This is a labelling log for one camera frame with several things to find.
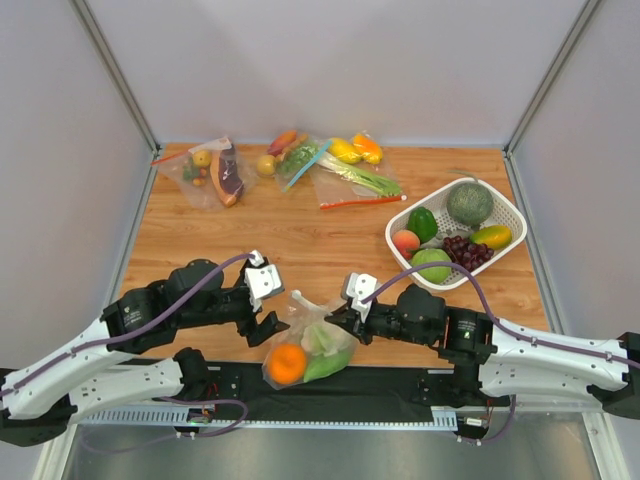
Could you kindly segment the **clear white-zip bag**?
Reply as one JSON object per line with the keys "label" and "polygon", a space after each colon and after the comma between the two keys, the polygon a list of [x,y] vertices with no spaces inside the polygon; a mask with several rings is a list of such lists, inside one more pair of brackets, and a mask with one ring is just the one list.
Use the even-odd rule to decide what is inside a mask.
{"label": "clear white-zip bag", "polygon": [[328,323],[327,305],[317,305],[299,290],[290,293],[286,323],[263,362],[263,378],[275,390],[330,377],[346,368],[355,353],[356,339]]}

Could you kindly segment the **fake cabbage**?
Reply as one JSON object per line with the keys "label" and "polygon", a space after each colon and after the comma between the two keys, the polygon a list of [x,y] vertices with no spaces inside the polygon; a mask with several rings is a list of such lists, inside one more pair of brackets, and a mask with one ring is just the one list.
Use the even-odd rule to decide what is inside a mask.
{"label": "fake cabbage", "polygon": [[305,352],[318,354],[351,349],[355,338],[341,328],[327,322],[314,322],[307,326],[300,341]]}

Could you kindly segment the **dark red fake grapes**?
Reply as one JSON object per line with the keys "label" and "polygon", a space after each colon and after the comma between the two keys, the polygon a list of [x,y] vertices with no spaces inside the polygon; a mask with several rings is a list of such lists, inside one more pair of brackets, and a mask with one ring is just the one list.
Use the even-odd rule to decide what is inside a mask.
{"label": "dark red fake grapes", "polygon": [[487,264],[494,256],[494,250],[486,244],[476,244],[461,236],[445,237],[443,249],[454,263],[470,272]]}

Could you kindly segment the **green fake bell pepper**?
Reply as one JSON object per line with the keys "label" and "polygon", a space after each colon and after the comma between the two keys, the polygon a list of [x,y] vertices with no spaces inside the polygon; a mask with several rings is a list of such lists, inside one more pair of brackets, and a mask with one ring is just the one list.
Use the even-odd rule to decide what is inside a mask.
{"label": "green fake bell pepper", "polygon": [[437,235],[438,224],[429,209],[417,207],[410,212],[407,229],[413,232],[421,243],[426,243]]}

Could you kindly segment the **clear red-zip bag left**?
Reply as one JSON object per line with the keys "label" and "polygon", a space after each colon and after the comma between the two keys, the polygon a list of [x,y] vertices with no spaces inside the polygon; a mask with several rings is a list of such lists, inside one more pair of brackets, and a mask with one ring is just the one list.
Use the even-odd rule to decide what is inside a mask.
{"label": "clear red-zip bag left", "polygon": [[191,207],[231,208],[256,183],[256,174],[229,137],[211,140],[152,163],[173,181]]}

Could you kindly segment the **clear red-zip bag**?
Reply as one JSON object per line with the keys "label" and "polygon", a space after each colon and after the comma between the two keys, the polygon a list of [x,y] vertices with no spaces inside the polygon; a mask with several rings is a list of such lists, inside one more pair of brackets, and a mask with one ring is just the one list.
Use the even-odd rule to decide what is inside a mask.
{"label": "clear red-zip bag", "polygon": [[256,174],[229,137],[211,140],[152,163],[173,181],[191,207],[231,208],[256,183]]}
{"label": "clear red-zip bag", "polygon": [[[362,132],[371,136],[366,131],[360,131],[358,133]],[[354,165],[359,168],[375,172],[379,175],[389,177],[396,181],[401,187],[384,151],[383,154],[384,157],[378,165],[371,165],[366,163],[363,159]],[[405,200],[407,198],[402,187],[403,194],[401,196],[378,197],[374,192],[344,180],[337,174],[320,167],[316,163],[310,170],[310,176],[321,210],[329,210],[352,205],[384,204]]]}

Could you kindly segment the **fake green onion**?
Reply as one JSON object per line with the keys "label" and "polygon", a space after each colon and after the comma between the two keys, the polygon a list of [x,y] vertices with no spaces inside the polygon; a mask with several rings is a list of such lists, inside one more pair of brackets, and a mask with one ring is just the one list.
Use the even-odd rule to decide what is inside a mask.
{"label": "fake green onion", "polygon": [[391,178],[344,163],[329,153],[323,153],[316,164],[337,174],[344,180],[374,192],[378,197],[401,196],[403,194],[402,188]]}

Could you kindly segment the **yellow green fake mango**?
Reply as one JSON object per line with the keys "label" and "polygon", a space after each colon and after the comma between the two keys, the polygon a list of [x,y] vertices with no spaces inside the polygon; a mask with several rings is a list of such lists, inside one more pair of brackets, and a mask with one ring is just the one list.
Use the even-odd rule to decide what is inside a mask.
{"label": "yellow green fake mango", "polygon": [[475,231],[469,240],[477,245],[485,244],[487,247],[500,250],[507,247],[513,239],[512,231],[505,225],[491,225]]}

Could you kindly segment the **clear red-zip bag centre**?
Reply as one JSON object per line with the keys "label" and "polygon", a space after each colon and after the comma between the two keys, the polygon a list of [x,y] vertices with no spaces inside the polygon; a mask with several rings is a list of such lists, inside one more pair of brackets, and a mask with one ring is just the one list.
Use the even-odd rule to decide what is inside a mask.
{"label": "clear red-zip bag centre", "polygon": [[[362,132],[371,136],[366,131],[360,131],[358,133]],[[359,168],[375,172],[379,175],[389,177],[396,181],[401,187],[384,151],[383,154],[384,157],[378,165],[371,165],[366,163],[363,159],[354,165]],[[407,198],[402,187],[403,194],[401,196],[378,197],[374,192],[344,180],[337,174],[320,167],[316,163],[310,170],[310,176],[321,210],[329,210],[352,205],[384,204],[405,200]]]}

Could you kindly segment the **fake green leafy vegetable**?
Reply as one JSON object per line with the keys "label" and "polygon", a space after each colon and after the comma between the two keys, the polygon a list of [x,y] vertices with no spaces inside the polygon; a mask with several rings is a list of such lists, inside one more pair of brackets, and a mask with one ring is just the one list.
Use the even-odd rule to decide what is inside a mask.
{"label": "fake green leafy vegetable", "polygon": [[318,153],[319,146],[316,143],[305,143],[289,151],[278,164],[276,173],[291,178],[300,171]]}

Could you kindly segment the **clear blue-zip bag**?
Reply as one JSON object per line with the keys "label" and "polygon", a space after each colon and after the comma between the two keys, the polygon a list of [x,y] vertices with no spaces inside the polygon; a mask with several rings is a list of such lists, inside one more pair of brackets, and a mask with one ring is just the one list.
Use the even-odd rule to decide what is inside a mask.
{"label": "clear blue-zip bag", "polygon": [[276,157],[275,179],[281,192],[287,193],[295,183],[328,151],[330,139],[300,134]]}

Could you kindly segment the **fake yellow bell pepper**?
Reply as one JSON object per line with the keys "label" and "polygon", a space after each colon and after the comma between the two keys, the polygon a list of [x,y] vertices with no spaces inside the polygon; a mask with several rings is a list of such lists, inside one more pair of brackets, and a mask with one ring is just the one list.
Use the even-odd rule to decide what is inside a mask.
{"label": "fake yellow bell pepper", "polygon": [[362,155],[356,147],[342,138],[331,138],[327,151],[337,160],[345,164],[354,165],[362,160]]}

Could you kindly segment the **white plastic basket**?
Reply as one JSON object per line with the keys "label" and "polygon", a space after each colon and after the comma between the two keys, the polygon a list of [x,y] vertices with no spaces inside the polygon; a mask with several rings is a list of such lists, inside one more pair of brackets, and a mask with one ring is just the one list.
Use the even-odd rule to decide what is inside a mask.
{"label": "white plastic basket", "polygon": [[[474,179],[471,177],[463,177],[454,180],[445,186],[435,190],[426,197],[413,202],[400,213],[392,217],[385,228],[385,240],[393,255],[396,263],[402,270],[406,270],[410,267],[410,263],[403,255],[397,250],[392,242],[393,235],[400,230],[404,230],[408,224],[410,213],[418,207],[425,207],[429,210],[438,225],[438,234],[436,237],[427,243],[428,247],[440,248],[443,246],[443,240],[445,237],[467,238],[473,233],[473,229],[466,225],[463,225],[455,221],[447,211],[447,200],[451,191],[466,183],[474,183]],[[503,194],[501,194],[495,187],[489,183],[479,180],[478,183],[484,186],[491,197],[493,198],[494,208],[489,217],[479,226],[479,228],[487,228],[494,225],[502,225],[508,227],[512,234],[511,242],[504,248],[495,249],[492,258],[481,265],[478,269],[472,272],[473,276],[482,273],[489,269],[498,260],[506,256],[509,252],[514,250],[519,244],[521,244],[527,233],[528,225],[523,214],[516,208],[516,206]],[[451,274],[441,284],[435,284],[425,280],[419,274],[412,274],[410,279],[422,288],[427,289],[431,293],[445,292],[456,289],[468,281],[468,279],[458,273],[452,271]]]}

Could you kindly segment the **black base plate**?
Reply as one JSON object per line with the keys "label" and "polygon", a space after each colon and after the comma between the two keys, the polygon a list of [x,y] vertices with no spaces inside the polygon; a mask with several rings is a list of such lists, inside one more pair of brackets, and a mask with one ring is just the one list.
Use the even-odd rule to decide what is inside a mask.
{"label": "black base plate", "polygon": [[429,407],[507,407],[509,398],[490,398],[464,382],[452,369],[348,366],[314,382],[275,390],[263,378],[259,363],[210,362],[209,382],[199,397],[171,396],[179,402],[238,399],[249,413],[273,417],[361,416],[409,417]]}

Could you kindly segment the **aluminium frame post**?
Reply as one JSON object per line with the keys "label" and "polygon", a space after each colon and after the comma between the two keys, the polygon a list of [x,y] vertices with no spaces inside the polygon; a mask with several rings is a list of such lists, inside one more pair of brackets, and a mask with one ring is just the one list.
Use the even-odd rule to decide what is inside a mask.
{"label": "aluminium frame post", "polygon": [[578,43],[584,36],[591,21],[593,20],[593,17],[596,15],[602,4],[602,0],[587,0],[582,3],[576,18],[560,43],[558,50],[542,76],[542,79],[523,111],[523,114],[518,120],[509,140],[503,147],[503,153],[506,157],[512,155],[523,140],[524,135],[533,122],[536,114],[551,93],[556,81],[565,69],[577,48]]}
{"label": "aluminium frame post", "polygon": [[160,143],[152,132],[150,124],[147,121],[128,81],[126,80],[119,62],[117,61],[89,2],[85,0],[70,0],[69,4],[77,16],[81,26],[85,30],[90,43],[95,49],[109,78],[114,84],[136,128],[149,149],[156,154],[161,149]]}

